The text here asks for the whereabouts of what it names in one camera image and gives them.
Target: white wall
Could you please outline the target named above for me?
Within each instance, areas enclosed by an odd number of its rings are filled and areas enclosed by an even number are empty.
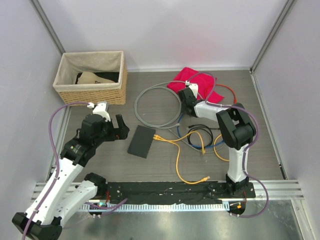
[[[285,0],[40,0],[67,52],[129,69],[251,67]]]
[[[284,169],[320,238],[320,1],[298,0],[256,70]]]
[[[0,239],[11,240],[21,237],[12,217],[26,210],[48,173],[48,121],[62,105],[52,88],[61,56],[27,0],[0,1],[0,33]]]

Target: black sponge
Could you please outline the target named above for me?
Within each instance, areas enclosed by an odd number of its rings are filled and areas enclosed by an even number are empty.
[[[146,159],[155,133],[156,130],[153,128],[138,125],[128,148],[128,154]]]

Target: wicker basket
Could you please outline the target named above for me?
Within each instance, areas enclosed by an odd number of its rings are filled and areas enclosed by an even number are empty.
[[[82,72],[119,72],[118,82],[99,84],[75,84]],[[127,68],[123,51],[98,51],[64,53],[53,87],[63,101],[107,101],[109,104],[126,103]]]

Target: blue cable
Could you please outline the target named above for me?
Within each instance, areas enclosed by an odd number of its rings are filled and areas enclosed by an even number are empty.
[[[178,119],[178,124],[180,123],[180,121],[181,121],[181,119],[183,118],[183,116],[184,116],[184,113],[182,113],[181,116],[179,117],[179,119]],[[176,126],[176,132],[178,133],[179,138],[181,138],[180,131],[179,131],[179,126]],[[218,145],[220,145],[220,144],[223,144],[224,142],[225,142],[225,141],[222,140],[222,141],[218,142],[218,143],[215,144],[215,145],[205,146],[204,148],[205,148],[205,149],[213,148],[213,147],[216,147],[216,146],[218,146]],[[193,144],[190,144],[190,146],[192,146],[192,147],[194,147],[194,148],[198,148],[198,149],[202,148],[202,146],[197,146],[197,145],[193,145]]]

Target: black mounting plate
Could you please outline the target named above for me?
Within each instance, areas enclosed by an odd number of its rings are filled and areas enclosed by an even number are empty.
[[[108,182],[107,190],[111,204],[127,198],[126,204],[172,205],[217,204],[222,199],[242,199],[243,192],[231,195],[225,182],[206,181],[195,185],[180,181],[161,182]],[[254,185],[244,188],[247,199],[256,197]]]

